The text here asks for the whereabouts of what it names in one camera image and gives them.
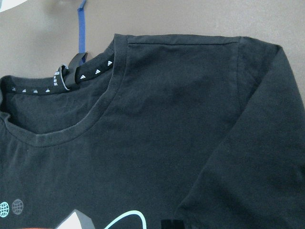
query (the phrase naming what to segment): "blue strap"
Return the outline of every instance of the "blue strap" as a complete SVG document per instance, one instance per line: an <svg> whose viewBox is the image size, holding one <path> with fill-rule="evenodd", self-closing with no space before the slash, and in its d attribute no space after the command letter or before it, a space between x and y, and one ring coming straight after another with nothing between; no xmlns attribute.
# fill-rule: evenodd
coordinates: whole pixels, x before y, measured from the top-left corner
<svg viewBox="0 0 305 229"><path fill-rule="evenodd" d="M85 25L85 13L84 13L84 5L86 3L86 0L83 0L80 4L80 7L77 9L78 12L78 22L79 22L79 46L78 46L78 52L86 52L86 25ZM86 62L86 57L84 56L81 59L82 63Z"/></svg>

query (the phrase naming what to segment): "folded sleeve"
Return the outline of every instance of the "folded sleeve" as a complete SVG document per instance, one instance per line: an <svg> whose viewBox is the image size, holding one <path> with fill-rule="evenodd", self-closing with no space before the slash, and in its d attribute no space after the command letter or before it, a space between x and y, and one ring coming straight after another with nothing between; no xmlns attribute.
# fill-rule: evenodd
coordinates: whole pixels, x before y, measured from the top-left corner
<svg viewBox="0 0 305 229"><path fill-rule="evenodd" d="M304 229L305 111L280 45L240 37L240 116L174 217L185 229Z"/></svg>

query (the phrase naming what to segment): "gray surface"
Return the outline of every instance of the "gray surface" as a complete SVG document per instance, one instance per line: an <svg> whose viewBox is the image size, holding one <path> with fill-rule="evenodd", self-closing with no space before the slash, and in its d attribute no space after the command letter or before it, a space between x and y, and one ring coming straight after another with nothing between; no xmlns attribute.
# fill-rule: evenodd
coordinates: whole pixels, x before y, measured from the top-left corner
<svg viewBox="0 0 305 229"><path fill-rule="evenodd" d="M28 0L0 13L0 76L51 77L78 52L82 0ZM280 44L305 101L304 0L87 0L87 60L114 33L250 36Z"/></svg>

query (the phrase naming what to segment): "black t-shirt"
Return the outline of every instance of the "black t-shirt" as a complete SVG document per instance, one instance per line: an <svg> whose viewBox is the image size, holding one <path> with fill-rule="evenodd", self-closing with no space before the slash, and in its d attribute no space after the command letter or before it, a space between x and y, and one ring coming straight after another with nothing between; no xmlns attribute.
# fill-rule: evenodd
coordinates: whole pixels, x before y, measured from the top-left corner
<svg viewBox="0 0 305 229"><path fill-rule="evenodd" d="M305 111L280 45L114 34L64 79L0 78L1 229L304 228Z"/></svg>

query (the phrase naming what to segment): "globe graphic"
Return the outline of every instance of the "globe graphic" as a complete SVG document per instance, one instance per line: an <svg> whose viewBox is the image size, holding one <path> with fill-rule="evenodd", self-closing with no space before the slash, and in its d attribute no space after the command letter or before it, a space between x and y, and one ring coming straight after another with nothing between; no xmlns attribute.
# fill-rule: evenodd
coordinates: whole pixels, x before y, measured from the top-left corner
<svg viewBox="0 0 305 229"><path fill-rule="evenodd" d="M23 210L23 202L20 199L14 200L14 202L11 205L11 209L14 214L20 215Z"/></svg>
<svg viewBox="0 0 305 229"><path fill-rule="evenodd" d="M10 207L7 202L2 202L0 204L0 217L4 218L9 214Z"/></svg>

